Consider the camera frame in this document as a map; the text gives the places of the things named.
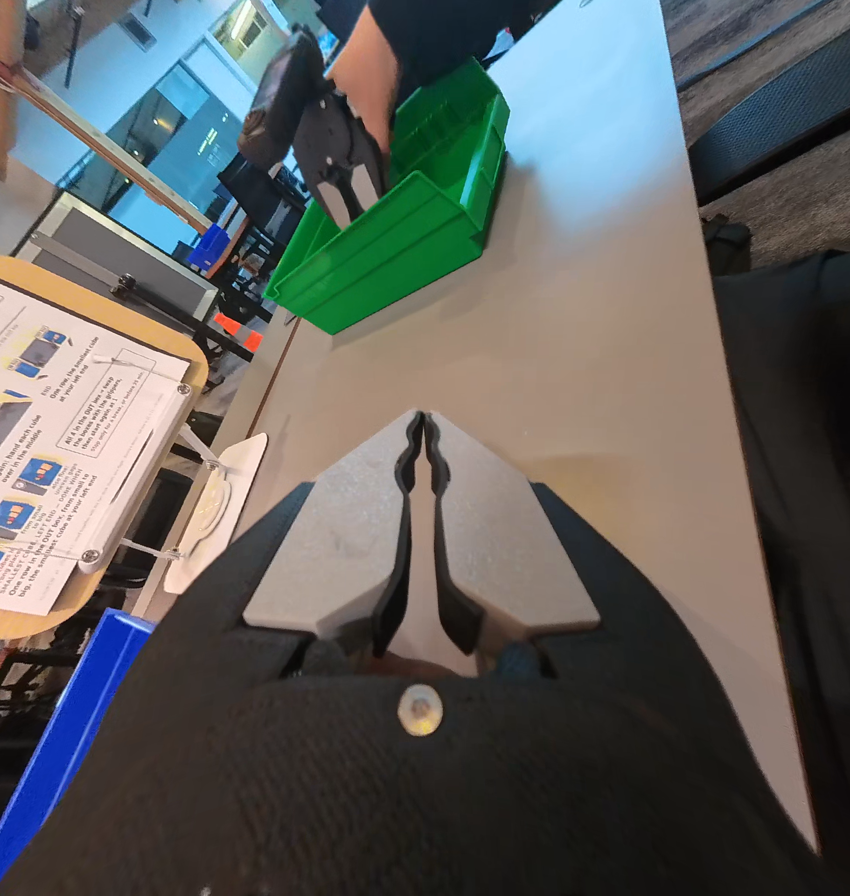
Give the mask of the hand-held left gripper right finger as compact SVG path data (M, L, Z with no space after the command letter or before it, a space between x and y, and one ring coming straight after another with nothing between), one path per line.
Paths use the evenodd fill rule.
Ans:
M424 418L441 625L463 654L592 631L600 615L528 478L443 415Z

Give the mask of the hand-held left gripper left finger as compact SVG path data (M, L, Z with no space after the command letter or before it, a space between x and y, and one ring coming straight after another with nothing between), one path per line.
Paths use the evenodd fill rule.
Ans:
M407 608L423 428L423 412L409 410L317 477L244 609L247 625L386 652Z

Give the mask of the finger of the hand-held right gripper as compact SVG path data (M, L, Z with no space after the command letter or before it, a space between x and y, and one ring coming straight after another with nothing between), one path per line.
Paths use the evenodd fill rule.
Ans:
M354 161L350 166L350 188L359 211L367 211L385 195L384 159Z
M364 214L362 203L348 176L339 176L335 181L322 181L318 190L320 203L340 230L345 230Z

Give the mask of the green plastic bin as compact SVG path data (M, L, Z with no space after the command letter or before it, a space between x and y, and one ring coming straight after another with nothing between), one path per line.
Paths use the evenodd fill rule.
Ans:
M479 258L508 122L474 59L419 88L397 109L391 190L344 230L311 203L264 299L335 335Z

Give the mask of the blue plastic bin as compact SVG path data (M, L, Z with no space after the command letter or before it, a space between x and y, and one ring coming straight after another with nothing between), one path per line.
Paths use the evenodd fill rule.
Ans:
M105 712L155 628L106 609L0 820L0 881L77 773Z

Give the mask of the person's right forearm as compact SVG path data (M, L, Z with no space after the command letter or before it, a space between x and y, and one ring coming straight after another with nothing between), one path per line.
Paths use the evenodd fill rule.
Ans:
M373 1L367 7L414 87L434 83L469 59L483 60L498 34L520 38L555 1Z

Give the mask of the person's right hand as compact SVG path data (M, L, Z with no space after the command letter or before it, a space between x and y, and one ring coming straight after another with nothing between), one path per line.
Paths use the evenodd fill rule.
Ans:
M363 8L350 38L327 70L327 79L345 96L355 117L387 159L401 71L369 6Z

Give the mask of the small blue storage bin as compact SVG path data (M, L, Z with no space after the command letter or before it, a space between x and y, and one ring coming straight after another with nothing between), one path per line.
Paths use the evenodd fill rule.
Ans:
M228 231L213 224L191 248L186 264L202 274L207 274L221 259L229 243Z

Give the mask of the orange traffic cone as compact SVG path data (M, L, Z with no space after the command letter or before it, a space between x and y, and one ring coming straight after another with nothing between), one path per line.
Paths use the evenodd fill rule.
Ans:
M240 344L244 351L252 356L257 352L263 341L263 334L253 330L246 324L241 324L218 312L214 322L219 325L235 342Z

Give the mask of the diagonal support beam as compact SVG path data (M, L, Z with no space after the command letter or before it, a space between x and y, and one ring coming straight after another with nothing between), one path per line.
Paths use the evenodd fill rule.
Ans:
M21 63L0 62L0 76L17 96L25 99L45 116L65 129L83 145L111 164L133 184L138 185L154 203L166 208L180 221L204 236L213 222L172 187L148 171L125 149L82 118L61 97L29 73Z

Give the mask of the grey aluminium-framed case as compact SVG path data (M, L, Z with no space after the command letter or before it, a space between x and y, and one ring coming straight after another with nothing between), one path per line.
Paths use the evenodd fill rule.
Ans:
M179 332L216 314L216 287L79 198L60 192L12 252Z

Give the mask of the person's legs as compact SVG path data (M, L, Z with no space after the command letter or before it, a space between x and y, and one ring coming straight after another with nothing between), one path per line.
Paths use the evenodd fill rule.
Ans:
M822 860L850 893L850 252L713 289Z

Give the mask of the black office chair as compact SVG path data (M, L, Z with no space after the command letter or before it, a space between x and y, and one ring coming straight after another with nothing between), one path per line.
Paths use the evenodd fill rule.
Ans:
M689 148L704 207L850 131L850 28L722 116Z

